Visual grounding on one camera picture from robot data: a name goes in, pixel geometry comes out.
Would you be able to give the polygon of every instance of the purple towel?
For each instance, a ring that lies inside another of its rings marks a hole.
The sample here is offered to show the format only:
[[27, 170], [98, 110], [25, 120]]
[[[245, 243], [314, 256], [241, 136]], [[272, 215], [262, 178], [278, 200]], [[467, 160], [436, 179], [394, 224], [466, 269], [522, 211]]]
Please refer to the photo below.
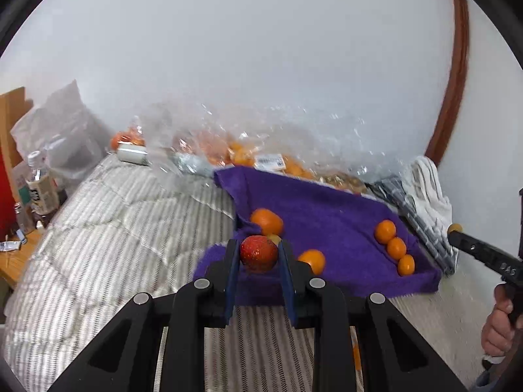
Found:
[[[429, 263], [398, 216], [380, 202], [252, 168], [217, 171], [215, 181], [236, 204], [239, 225], [235, 239], [260, 233], [249, 218], [255, 209], [264, 207], [283, 219], [282, 238], [291, 243], [294, 255], [307, 249], [321, 250], [326, 258], [321, 277], [352, 295], [381, 292], [392, 298], [438, 289], [441, 272]], [[385, 246], [376, 242], [374, 228], [383, 220], [396, 224], [397, 236], [405, 241], [416, 262], [414, 274], [399, 276], [396, 262], [387, 255]], [[203, 277], [209, 263], [224, 255], [223, 246], [208, 249], [194, 278]], [[235, 303], [282, 305], [277, 266], [265, 274], [251, 274], [241, 265]]]

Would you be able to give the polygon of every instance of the orange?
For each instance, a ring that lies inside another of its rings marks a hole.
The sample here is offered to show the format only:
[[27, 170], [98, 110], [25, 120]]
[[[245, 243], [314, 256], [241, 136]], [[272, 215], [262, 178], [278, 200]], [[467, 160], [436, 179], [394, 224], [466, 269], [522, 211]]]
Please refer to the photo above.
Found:
[[243, 146], [237, 142], [237, 141], [231, 141], [229, 143], [229, 151], [230, 152], [238, 152], [238, 150], [242, 150], [243, 149]]
[[411, 255], [405, 255], [397, 263], [397, 273], [401, 276], [411, 275], [414, 273], [415, 267], [414, 258]]
[[231, 161], [234, 165], [252, 167], [254, 166], [253, 152], [249, 149], [235, 150], [231, 155]]
[[135, 146], [145, 146], [145, 140], [139, 135], [135, 135], [131, 139], [132, 144]]
[[394, 237], [387, 243], [387, 253], [392, 259], [399, 261], [407, 254], [407, 246], [399, 237]]
[[283, 172], [287, 175], [302, 176], [303, 167], [299, 162], [288, 155], [283, 155], [283, 162], [285, 162], [285, 169]]
[[381, 221], [376, 225], [374, 230], [374, 237], [378, 243], [386, 245], [391, 239], [396, 236], [396, 225], [391, 220]]
[[212, 131], [200, 131], [196, 140], [211, 165], [224, 167], [230, 162], [227, 141]]
[[116, 133], [111, 139], [111, 149], [117, 150], [121, 143], [131, 143], [131, 137], [129, 133]]
[[314, 275], [320, 275], [325, 268], [325, 255], [317, 249], [306, 250], [297, 260], [309, 264]]
[[314, 174], [312, 173], [312, 171], [310, 171], [308, 169], [304, 169], [303, 172], [301, 173], [300, 177], [305, 178], [307, 180], [314, 180]]
[[261, 227], [264, 236], [275, 234], [280, 236], [283, 232], [283, 220], [271, 210], [259, 208], [250, 215], [250, 222]]

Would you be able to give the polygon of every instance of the plastic bottle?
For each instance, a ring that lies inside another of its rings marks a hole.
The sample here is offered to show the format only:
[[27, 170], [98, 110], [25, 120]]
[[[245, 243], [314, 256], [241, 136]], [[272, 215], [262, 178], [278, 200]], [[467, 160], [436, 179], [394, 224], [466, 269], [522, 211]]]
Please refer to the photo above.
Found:
[[35, 222], [29, 218], [27, 211], [22, 206], [22, 203], [15, 203], [16, 222], [22, 233], [29, 234], [35, 229]]
[[40, 150], [35, 150], [28, 155], [27, 164], [31, 171], [25, 180], [35, 210], [35, 221], [42, 221], [46, 227], [59, 207], [56, 186], [43, 163]]

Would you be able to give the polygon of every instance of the blue gripper pad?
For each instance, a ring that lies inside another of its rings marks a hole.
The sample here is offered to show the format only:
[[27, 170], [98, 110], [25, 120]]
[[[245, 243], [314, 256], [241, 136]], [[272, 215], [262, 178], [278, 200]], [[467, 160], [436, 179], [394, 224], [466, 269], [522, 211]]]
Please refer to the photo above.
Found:
[[226, 260], [230, 262], [228, 269], [228, 278], [226, 285], [226, 308], [225, 308], [225, 321], [228, 324], [229, 319], [232, 316], [234, 309], [234, 297], [236, 295], [236, 285], [238, 284], [238, 272], [240, 270], [240, 244], [239, 240], [235, 240], [236, 245], [232, 255], [228, 254], [229, 249], [226, 253]]
[[287, 316], [291, 322], [291, 326], [296, 325], [296, 311], [295, 311], [295, 290], [292, 284], [292, 276], [287, 260], [287, 254], [283, 248], [283, 241], [278, 245], [278, 266], [280, 271], [281, 289], [283, 292], [283, 300], [287, 309]]

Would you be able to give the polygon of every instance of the price label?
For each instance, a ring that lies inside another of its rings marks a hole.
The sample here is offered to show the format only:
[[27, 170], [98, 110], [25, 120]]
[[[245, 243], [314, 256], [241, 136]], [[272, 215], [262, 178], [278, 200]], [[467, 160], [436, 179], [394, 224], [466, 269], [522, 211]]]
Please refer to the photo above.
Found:
[[282, 171], [285, 169], [285, 162], [281, 154], [275, 155], [256, 155], [254, 167], [260, 171]]

